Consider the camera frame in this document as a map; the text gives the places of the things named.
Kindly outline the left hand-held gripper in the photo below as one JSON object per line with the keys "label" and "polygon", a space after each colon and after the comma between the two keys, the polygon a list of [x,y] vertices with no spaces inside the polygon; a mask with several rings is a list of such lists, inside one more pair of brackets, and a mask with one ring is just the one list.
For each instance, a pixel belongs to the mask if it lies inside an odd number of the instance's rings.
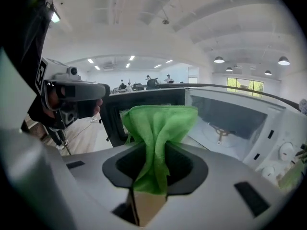
{"label": "left hand-held gripper", "polygon": [[[81,81],[78,70],[59,61],[42,58],[35,86],[43,107],[55,115],[53,128],[66,128],[77,119],[75,102],[103,99],[110,95],[107,84]],[[54,90],[59,103],[52,107],[48,92]]]}

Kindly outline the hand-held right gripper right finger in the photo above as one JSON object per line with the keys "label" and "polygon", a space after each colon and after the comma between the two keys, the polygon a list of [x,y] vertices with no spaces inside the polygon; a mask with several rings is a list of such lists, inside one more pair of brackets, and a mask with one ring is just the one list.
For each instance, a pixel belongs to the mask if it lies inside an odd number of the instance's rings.
{"label": "hand-held right gripper right finger", "polygon": [[[289,200],[289,195],[233,157],[186,144],[175,147],[206,162],[208,175],[193,193],[168,197],[148,228],[264,228]],[[258,216],[235,187],[244,182],[268,205]]]}

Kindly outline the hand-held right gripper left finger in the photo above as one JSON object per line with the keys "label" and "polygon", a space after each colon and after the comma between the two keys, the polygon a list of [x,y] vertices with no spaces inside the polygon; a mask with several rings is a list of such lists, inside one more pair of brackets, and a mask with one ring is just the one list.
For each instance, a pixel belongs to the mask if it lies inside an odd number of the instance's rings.
{"label": "hand-held right gripper left finger", "polygon": [[63,157],[78,185],[118,218],[140,225],[133,183],[145,162],[145,144],[130,143]]}

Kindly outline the person's left hand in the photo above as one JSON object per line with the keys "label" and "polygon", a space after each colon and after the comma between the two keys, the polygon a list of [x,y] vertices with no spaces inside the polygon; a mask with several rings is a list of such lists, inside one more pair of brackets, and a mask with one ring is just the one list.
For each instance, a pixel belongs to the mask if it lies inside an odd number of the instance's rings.
{"label": "person's left hand", "polygon": [[[52,89],[48,92],[47,103],[49,107],[43,106],[43,112],[47,114],[49,117],[55,119],[55,110],[60,107],[60,99],[58,98],[55,89]],[[81,115],[80,118],[93,117],[96,114],[98,114],[100,112],[100,107],[102,103],[103,103],[102,99],[96,100],[95,105],[89,106],[92,108],[91,111],[89,110],[85,111],[85,114]]]}

